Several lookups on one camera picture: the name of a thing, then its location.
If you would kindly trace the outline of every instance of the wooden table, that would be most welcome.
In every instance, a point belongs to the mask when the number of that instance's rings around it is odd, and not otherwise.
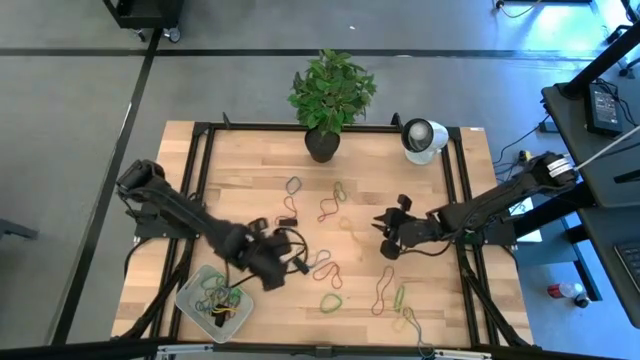
[[[192,128],[193,122],[170,121],[160,144],[157,161],[176,189],[182,179]],[[461,133],[472,192],[479,195],[496,185],[486,136],[481,128],[462,128]],[[406,159],[398,134],[343,133],[333,160],[318,164],[308,155],[303,136],[303,132],[290,131],[216,131],[205,201],[209,212],[221,219],[247,223],[266,217],[272,222],[278,215],[289,214],[283,205],[287,196],[285,183],[298,176],[303,183],[294,196],[298,231],[305,236],[312,255],[320,249],[331,250],[332,260],[341,267],[344,286],[336,291],[329,279],[314,281],[311,274],[300,273],[287,276],[284,287],[270,292],[262,290],[259,280],[246,282],[242,287],[253,298],[255,308],[232,341],[415,347],[417,335],[411,326],[400,332],[391,327],[397,316],[392,309],[395,292],[404,283],[405,302],[415,310],[423,340],[436,346],[468,347],[454,248],[435,258],[413,254],[397,261],[387,260],[379,252],[383,236],[370,225],[374,216],[397,205],[400,193],[413,199],[411,213],[417,216],[446,204],[441,159],[416,166]],[[200,163],[203,148],[200,144],[196,164]],[[460,200],[462,190],[451,143],[449,149]],[[197,177],[196,171],[192,190]],[[319,202],[331,197],[336,181],[342,182],[348,199],[340,204],[338,214],[319,223]],[[357,241],[340,228],[341,217],[352,222]],[[443,246],[444,243],[430,243],[418,248],[436,251]],[[156,295],[166,249],[167,239],[153,239],[132,257],[113,335],[129,329]],[[495,303],[520,336],[531,341],[513,259],[500,247],[487,246],[483,251]],[[191,273],[204,264],[224,269],[222,260],[200,239],[195,245]],[[395,278],[384,293],[385,311],[373,316],[370,309],[376,300],[376,282],[386,265],[395,268]],[[231,282],[247,274],[232,269]],[[328,292],[340,294],[344,303],[327,315],[320,312],[319,304]],[[168,333],[173,298],[167,304],[161,335]],[[484,316],[477,299],[475,309],[481,339],[486,343]],[[211,338],[183,316],[179,340],[210,342]]]

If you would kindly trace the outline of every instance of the black cart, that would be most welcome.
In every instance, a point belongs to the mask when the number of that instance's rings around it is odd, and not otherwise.
[[[172,43],[180,41],[178,19],[184,0],[102,0],[121,29],[131,29],[146,41],[143,29],[163,29]]]

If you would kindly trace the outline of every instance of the concrete floor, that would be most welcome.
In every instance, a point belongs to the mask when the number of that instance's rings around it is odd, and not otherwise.
[[[594,50],[602,46],[603,24],[616,21],[600,14],[618,14],[619,6],[617,1],[597,4],[546,5],[512,20],[493,14],[490,0],[331,0],[304,6],[280,0],[187,0],[182,41],[162,40],[160,48]],[[511,5],[510,11],[523,8]],[[119,30],[100,2],[0,4],[0,53],[2,48],[49,47],[146,44]],[[354,61],[376,74],[378,94],[368,122],[388,123],[399,112],[407,119],[482,126],[495,159],[504,145],[544,117],[540,89],[571,79],[586,65],[479,58]],[[35,242],[14,237],[0,242],[0,348],[47,341],[141,64],[141,57],[0,57],[0,164],[10,174],[0,180],[0,217],[41,231]],[[155,58],[123,165],[155,157],[167,120],[218,121],[225,111],[237,122],[295,121],[286,97],[292,74],[305,64],[303,57]],[[538,133],[507,151],[506,158],[520,149],[566,152],[559,136]],[[71,342],[110,334],[134,229],[123,210],[112,201]],[[588,258],[599,266],[595,255]],[[527,268],[520,275],[537,344],[602,356],[640,355],[631,345],[640,331],[627,321],[601,269],[596,281],[605,289],[605,300],[585,310],[540,295],[549,283],[575,279],[572,265]],[[615,318],[615,331],[596,326],[604,314]],[[588,336],[572,332],[575,328],[589,329]]]

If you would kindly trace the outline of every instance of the potted plant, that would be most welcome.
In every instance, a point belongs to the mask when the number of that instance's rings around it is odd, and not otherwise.
[[[298,109],[296,118],[309,127],[304,142],[317,162],[331,160],[340,145],[344,124],[353,124],[376,92],[373,75],[347,61],[351,55],[320,51],[320,58],[310,60],[304,78],[296,72],[291,105]]]

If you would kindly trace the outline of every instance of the green rubber band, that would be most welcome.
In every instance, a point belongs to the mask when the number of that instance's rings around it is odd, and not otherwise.
[[[402,302],[404,301],[404,285],[400,285],[398,291],[396,291],[396,298],[393,300],[393,310],[397,313],[402,309]]]
[[[342,183],[340,181],[336,181],[335,185],[333,185],[333,192],[335,193],[336,198],[341,202],[344,202],[345,200],[347,200],[347,193],[344,192],[344,189],[342,188]]]
[[[334,298],[334,299],[338,300],[338,303],[336,305],[334,305],[333,307],[325,308],[324,307],[324,303],[329,298]],[[323,314],[331,314],[332,312],[340,309],[341,306],[342,306],[342,298],[339,295],[336,295],[334,293],[328,293],[328,294],[326,294],[325,296],[322,297],[322,300],[320,300],[320,312],[322,312]]]

